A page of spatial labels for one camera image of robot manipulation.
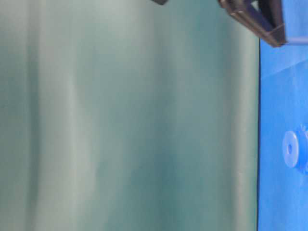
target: dark metal frame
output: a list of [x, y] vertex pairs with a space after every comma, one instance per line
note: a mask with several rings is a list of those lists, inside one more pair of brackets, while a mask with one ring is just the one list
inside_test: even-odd
[[[164, 5], [168, 0], [152, 0]], [[252, 5], [258, 2], [258, 10]], [[273, 47], [286, 43], [282, 0], [218, 0], [227, 13]]]

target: blue mat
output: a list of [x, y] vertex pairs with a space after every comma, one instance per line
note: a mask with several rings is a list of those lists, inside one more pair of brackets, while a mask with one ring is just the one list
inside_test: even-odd
[[[287, 38], [308, 36], [308, 1], [285, 0]], [[259, 231], [308, 230], [308, 175], [289, 168], [282, 141], [308, 126], [308, 46], [260, 46]]]

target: blue plastic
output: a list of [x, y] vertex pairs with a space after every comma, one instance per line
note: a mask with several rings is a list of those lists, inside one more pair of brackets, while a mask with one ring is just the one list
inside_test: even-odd
[[[307, 37], [308, 1], [283, 5], [287, 38]], [[258, 230], [308, 230], [308, 47], [261, 42], [260, 53]]]
[[308, 132], [305, 126], [296, 131], [287, 131], [282, 141], [282, 155], [285, 164], [308, 174]]

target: teal fabric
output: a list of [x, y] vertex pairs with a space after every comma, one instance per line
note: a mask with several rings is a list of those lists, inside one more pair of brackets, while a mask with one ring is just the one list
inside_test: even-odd
[[0, 17], [1, 230], [256, 230], [258, 40], [216, 1]]

